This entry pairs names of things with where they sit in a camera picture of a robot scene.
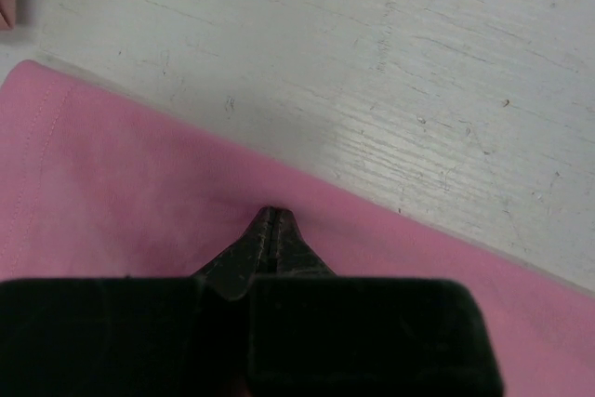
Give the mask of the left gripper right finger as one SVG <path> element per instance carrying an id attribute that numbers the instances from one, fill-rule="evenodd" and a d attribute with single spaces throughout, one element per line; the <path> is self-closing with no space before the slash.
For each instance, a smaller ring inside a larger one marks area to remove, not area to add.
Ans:
<path id="1" fill-rule="evenodd" d="M 255 396 L 501 396 L 470 291 L 445 279 L 337 276 L 273 209 L 249 287 L 245 379 Z"/>

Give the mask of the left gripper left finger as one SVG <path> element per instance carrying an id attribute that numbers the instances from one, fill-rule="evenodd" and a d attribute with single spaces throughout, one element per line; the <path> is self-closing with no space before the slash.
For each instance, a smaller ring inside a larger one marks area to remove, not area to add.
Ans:
<path id="1" fill-rule="evenodd" d="M 1 284 L 5 396 L 212 396 L 245 365 L 252 279 L 272 207 L 197 273 Z"/>

